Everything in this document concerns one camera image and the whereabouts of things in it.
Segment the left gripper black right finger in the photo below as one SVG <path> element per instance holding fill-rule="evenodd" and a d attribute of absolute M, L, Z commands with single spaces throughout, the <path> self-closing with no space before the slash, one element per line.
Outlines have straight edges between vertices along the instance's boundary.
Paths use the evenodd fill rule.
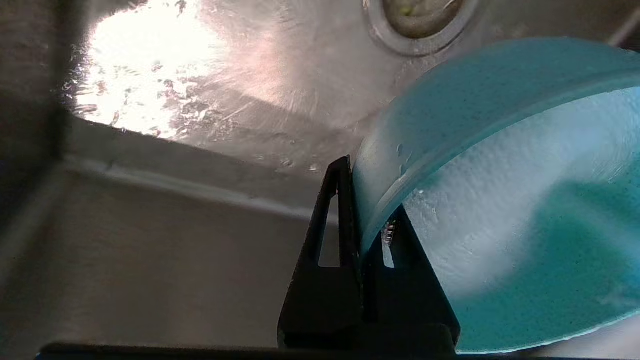
<path fill-rule="evenodd" d="M 345 332 L 345 348 L 454 351 L 461 326 L 409 216 L 400 207 L 389 224 L 393 267 L 384 263 L 384 233 L 359 252 L 362 315 Z"/>

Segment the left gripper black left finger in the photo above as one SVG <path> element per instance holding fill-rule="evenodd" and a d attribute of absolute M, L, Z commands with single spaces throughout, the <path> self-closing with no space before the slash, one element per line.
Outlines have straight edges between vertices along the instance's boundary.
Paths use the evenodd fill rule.
<path fill-rule="evenodd" d="M 361 276 L 348 156 L 327 167 L 278 319 L 282 349 L 349 349 L 362 321 Z M 330 203 L 338 199 L 336 268 L 319 265 Z"/>

